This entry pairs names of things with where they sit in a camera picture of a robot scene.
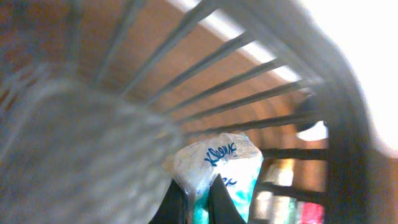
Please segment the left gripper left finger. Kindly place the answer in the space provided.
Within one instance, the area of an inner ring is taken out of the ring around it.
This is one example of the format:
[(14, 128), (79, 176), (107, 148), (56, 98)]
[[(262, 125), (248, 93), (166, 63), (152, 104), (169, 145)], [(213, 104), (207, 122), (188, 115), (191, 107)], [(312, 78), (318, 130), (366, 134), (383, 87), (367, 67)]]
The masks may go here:
[(172, 180), (156, 214), (149, 224), (186, 224), (187, 195), (176, 181)]

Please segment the green white tissue pack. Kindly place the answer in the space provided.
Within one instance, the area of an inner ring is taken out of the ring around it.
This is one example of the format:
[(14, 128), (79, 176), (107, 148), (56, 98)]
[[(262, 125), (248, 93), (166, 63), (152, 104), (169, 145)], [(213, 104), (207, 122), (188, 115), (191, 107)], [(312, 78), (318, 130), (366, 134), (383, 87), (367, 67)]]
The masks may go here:
[(218, 175), (246, 222), (263, 160), (261, 151), (244, 133), (223, 133), (167, 156), (162, 167), (188, 195), (192, 206), (188, 213), (189, 223), (209, 222), (206, 203), (210, 187)]

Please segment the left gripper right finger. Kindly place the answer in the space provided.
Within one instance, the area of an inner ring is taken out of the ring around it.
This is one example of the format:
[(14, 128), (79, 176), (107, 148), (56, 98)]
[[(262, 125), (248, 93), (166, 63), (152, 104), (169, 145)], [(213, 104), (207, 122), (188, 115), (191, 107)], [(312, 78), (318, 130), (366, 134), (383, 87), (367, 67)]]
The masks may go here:
[(209, 224), (246, 224), (218, 174), (208, 193)]

